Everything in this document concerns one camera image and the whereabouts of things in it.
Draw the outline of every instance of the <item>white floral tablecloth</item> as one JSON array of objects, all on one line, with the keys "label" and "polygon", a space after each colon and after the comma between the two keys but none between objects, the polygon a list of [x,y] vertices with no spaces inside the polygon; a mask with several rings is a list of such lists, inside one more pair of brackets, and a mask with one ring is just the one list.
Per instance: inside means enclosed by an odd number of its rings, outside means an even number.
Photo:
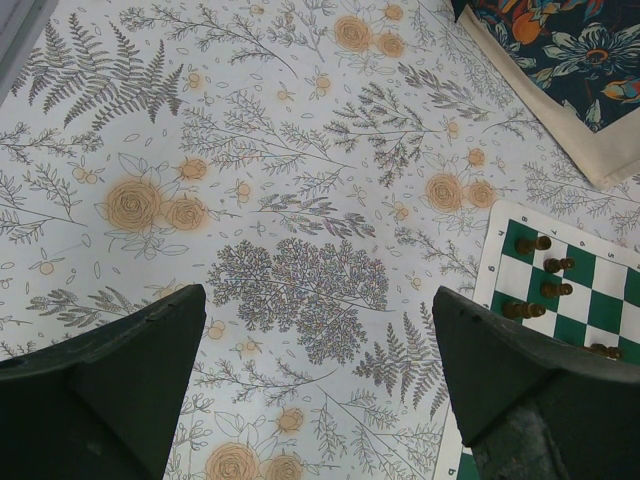
[{"label": "white floral tablecloth", "polygon": [[5,357],[206,284],[170,480],[431,478],[493,202],[640,243],[436,0],[61,0],[1,113]]}]

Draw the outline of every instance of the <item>chess piece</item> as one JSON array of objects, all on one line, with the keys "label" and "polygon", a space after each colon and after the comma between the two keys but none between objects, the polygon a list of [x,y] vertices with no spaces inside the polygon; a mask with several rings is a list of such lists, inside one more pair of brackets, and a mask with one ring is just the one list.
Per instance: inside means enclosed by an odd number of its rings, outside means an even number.
[{"label": "chess piece", "polygon": [[558,273],[560,270],[569,270],[576,266],[576,261],[571,258],[547,258],[542,264],[544,271],[549,273]]},{"label": "chess piece", "polygon": [[516,241],[516,252],[520,255],[528,255],[534,250],[549,250],[550,248],[551,239],[547,236],[538,237],[535,240],[519,238]]},{"label": "chess piece", "polygon": [[622,349],[620,347],[607,347],[601,343],[593,343],[590,347],[581,347],[583,350],[587,350],[591,353],[601,355],[603,357],[618,360],[622,358]]},{"label": "chess piece", "polygon": [[531,318],[531,317],[541,317],[547,313],[547,309],[542,305],[538,305],[537,303],[516,303],[516,302],[507,302],[502,306],[502,314],[510,318],[511,320],[515,320],[516,318]]},{"label": "chess piece", "polygon": [[571,295],[573,293],[573,287],[568,283],[561,283],[556,285],[551,282],[543,282],[540,285],[540,295],[544,298],[556,298],[561,295]]}]

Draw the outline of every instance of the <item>chess pawn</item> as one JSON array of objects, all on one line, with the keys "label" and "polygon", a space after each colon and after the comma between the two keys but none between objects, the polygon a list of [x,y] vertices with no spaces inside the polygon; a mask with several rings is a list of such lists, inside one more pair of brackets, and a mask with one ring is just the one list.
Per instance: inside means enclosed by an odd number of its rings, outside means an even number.
[{"label": "chess pawn", "polygon": [[556,298],[561,295],[571,295],[573,293],[573,287],[568,283],[561,283],[556,285],[551,282],[543,282],[540,285],[540,295],[544,298]]},{"label": "chess pawn", "polygon": [[510,318],[511,320],[515,320],[516,318],[531,318],[531,317],[541,317],[547,313],[547,309],[542,305],[538,305],[537,303],[516,303],[516,302],[507,302],[502,306],[502,314]]},{"label": "chess pawn", "polygon": [[520,255],[529,255],[534,250],[549,250],[550,248],[551,239],[547,236],[538,237],[535,240],[519,238],[516,241],[516,252]]},{"label": "chess pawn", "polygon": [[571,258],[547,258],[542,264],[544,271],[549,273],[558,273],[560,270],[569,270],[576,266],[576,261]]}]

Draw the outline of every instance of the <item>fern illustration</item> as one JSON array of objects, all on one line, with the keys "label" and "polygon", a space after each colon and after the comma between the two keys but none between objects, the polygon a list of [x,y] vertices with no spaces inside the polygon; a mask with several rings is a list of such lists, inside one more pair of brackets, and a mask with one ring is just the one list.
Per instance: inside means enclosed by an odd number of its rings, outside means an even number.
[{"label": "fern illustration", "polygon": [[389,395],[400,383],[400,399],[405,401],[410,389],[413,389],[412,404],[418,405],[427,394],[434,390],[430,406],[431,418],[448,398],[447,385],[442,370],[442,360],[436,342],[435,325],[424,302],[420,305],[423,333],[416,327],[405,312],[402,318],[406,344],[389,323],[387,326],[387,350],[378,342],[374,343],[373,353],[366,352],[355,373],[360,377],[372,378],[376,386],[384,384]]},{"label": "fern illustration", "polygon": [[324,128],[335,135],[335,145],[347,153],[366,139],[374,148],[374,161],[383,171],[378,181],[391,187],[404,175],[409,162],[420,158],[425,136],[438,131],[427,128],[416,111],[401,104],[390,88],[371,82],[362,88],[358,100],[359,105],[347,102],[341,110],[334,110],[341,120],[332,120]]},{"label": "fern illustration", "polygon": [[28,84],[29,104],[45,94],[43,111],[48,114],[61,102],[77,98],[64,118],[65,127],[89,111],[96,111],[93,129],[102,129],[117,115],[146,110],[152,123],[162,105],[175,116],[182,101],[177,84],[183,66],[165,76],[164,44],[145,67],[140,50],[111,24],[117,51],[84,28],[78,15],[69,17],[70,40],[63,38],[51,22],[45,27],[45,46],[31,52],[11,91],[18,95]]}]

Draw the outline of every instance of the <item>orange flower print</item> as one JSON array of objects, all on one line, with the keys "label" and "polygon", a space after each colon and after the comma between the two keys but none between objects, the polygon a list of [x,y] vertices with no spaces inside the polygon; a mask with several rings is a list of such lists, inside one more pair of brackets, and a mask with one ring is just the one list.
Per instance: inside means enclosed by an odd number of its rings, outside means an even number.
[{"label": "orange flower print", "polygon": [[302,465],[290,455],[280,455],[273,460],[267,460],[260,465],[265,480],[300,480]]},{"label": "orange flower print", "polygon": [[426,195],[434,210],[455,212],[462,206],[462,185],[450,173],[439,173],[427,182]]},{"label": "orange flower print", "polygon": [[160,213],[160,195],[150,185],[129,181],[116,186],[107,196],[107,218],[117,228],[139,232]]},{"label": "orange flower print", "polygon": [[393,204],[393,208],[395,210],[394,217],[396,221],[401,222],[409,216],[409,209],[407,209],[407,207],[404,206],[404,203],[395,202]]},{"label": "orange flower print", "polygon": [[447,131],[447,135],[449,136],[449,138],[452,139],[456,139],[458,138],[459,135],[459,131],[460,131],[460,127],[458,126],[458,124],[456,122],[449,122],[447,123],[447,126],[445,127],[446,131]]},{"label": "orange flower print", "polygon": [[182,198],[165,202],[162,204],[161,210],[167,222],[178,230],[198,228],[205,214],[205,207],[197,198]]},{"label": "orange flower print", "polygon": [[318,97],[324,97],[327,94],[327,89],[331,86],[331,81],[326,76],[320,76],[316,78],[316,95]]},{"label": "orange flower print", "polygon": [[244,182],[240,182],[236,188],[236,193],[238,194],[238,202],[247,203],[249,201],[251,187]]},{"label": "orange flower print", "polygon": [[207,336],[212,340],[220,340],[224,335],[224,330],[227,326],[222,320],[216,320],[211,324],[207,331]]},{"label": "orange flower print", "polygon": [[484,165],[484,152],[479,148],[474,148],[469,152],[469,163],[474,167],[481,167]]},{"label": "orange flower print", "polygon": [[207,480],[255,480],[258,456],[240,443],[227,443],[216,449],[206,465]]},{"label": "orange flower print", "polygon": [[496,201],[496,192],[485,180],[467,185],[464,196],[474,207],[489,208]]},{"label": "orange flower print", "polygon": [[404,42],[398,35],[384,33],[378,39],[378,50],[387,57],[398,58],[404,53]]},{"label": "orange flower print", "polygon": [[402,11],[402,7],[400,5],[389,5],[384,10],[384,16],[389,20],[400,20],[404,12]]},{"label": "orange flower print", "polygon": [[289,408],[284,410],[278,419],[278,432],[293,433],[300,430],[304,415],[299,408]]},{"label": "orange flower print", "polygon": [[251,5],[251,8],[249,9],[249,11],[251,12],[251,15],[262,15],[264,13],[264,8],[262,8],[260,5]]},{"label": "orange flower print", "polygon": [[199,158],[186,159],[177,170],[181,180],[200,180],[207,173],[207,164]]},{"label": "orange flower print", "polygon": [[371,29],[359,18],[342,17],[333,30],[338,44],[352,52],[364,52],[371,45]]}]

